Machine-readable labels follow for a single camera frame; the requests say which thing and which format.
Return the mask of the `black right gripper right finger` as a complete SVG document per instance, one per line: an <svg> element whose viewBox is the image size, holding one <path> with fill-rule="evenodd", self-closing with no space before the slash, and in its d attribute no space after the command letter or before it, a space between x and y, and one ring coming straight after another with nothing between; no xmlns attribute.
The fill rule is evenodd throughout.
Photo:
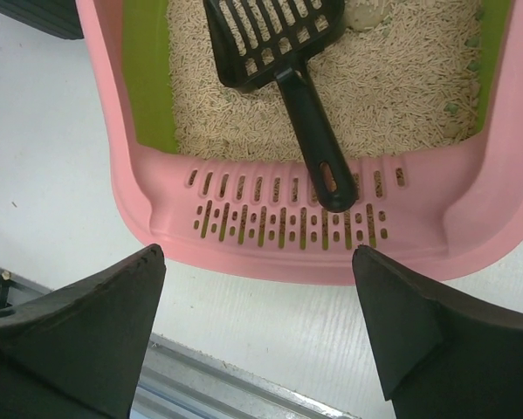
<svg viewBox="0 0 523 419"><path fill-rule="evenodd" d="M523 313L361 245L352 259L382 392L398 418L523 418Z"/></svg>

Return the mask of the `black slotted litter scoop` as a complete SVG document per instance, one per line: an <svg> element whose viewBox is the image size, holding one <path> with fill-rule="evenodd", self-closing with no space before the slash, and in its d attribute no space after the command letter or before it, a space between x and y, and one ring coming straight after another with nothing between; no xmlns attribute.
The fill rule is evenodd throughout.
<svg viewBox="0 0 523 419"><path fill-rule="evenodd" d="M276 82L319 203L349 210L354 178L307 69L344 33L342 1L206 1L218 78L249 93Z"/></svg>

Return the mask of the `black trash bin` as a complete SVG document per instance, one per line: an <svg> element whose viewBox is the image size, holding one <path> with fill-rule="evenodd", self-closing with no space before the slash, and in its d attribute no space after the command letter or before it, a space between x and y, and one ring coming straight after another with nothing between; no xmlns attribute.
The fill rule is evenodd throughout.
<svg viewBox="0 0 523 419"><path fill-rule="evenodd" d="M77 40L84 37L74 0L0 1L0 11L57 38Z"/></svg>

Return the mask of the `beige cat litter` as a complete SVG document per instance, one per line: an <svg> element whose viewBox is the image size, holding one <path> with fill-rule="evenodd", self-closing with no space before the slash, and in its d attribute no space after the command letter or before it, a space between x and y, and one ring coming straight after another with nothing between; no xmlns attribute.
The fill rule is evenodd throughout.
<svg viewBox="0 0 523 419"><path fill-rule="evenodd" d="M448 146L478 124L482 4L390 1L375 28L344 36L308 65L349 158ZM218 77L203 5L167 9L175 138L184 155L296 161L299 145L279 89L242 94Z"/></svg>

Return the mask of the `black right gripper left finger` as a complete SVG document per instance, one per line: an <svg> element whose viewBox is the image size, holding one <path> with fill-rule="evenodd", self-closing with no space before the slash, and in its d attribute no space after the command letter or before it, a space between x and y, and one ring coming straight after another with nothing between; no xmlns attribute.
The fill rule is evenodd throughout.
<svg viewBox="0 0 523 419"><path fill-rule="evenodd" d="M127 418L166 266L157 244L0 310L0 418Z"/></svg>

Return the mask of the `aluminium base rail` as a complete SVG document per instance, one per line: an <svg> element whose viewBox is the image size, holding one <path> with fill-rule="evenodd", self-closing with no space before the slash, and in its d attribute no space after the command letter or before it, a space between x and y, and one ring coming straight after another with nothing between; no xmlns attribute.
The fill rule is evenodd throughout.
<svg viewBox="0 0 523 419"><path fill-rule="evenodd" d="M30 292L25 302L47 293ZM157 338L152 332L129 416L133 413L149 418L344 416L341 410Z"/></svg>

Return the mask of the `pink green litter box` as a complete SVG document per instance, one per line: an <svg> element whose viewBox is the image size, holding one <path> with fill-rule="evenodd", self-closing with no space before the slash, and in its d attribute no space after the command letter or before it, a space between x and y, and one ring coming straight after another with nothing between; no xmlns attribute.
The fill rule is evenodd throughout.
<svg viewBox="0 0 523 419"><path fill-rule="evenodd" d="M449 280L523 240L523 1L485 5L482 130L446 148L362 158L347 213L317 204L300 163L176 155L169 112L167 5L80 1L79 19L107 124L118 210L144 244L212 271L290 283L353 282L368 244Z"/></svg>

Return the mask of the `litter clump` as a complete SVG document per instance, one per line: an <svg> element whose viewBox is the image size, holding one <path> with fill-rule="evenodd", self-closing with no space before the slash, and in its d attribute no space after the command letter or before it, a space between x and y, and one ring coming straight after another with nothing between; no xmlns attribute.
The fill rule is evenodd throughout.
<svg viewBox="0 0 523 419"><path fill-rule="evenodd" d="M345 2L345 21L354 31L369 31L380 24L390 13L388 0L348 0Z"/></svg>

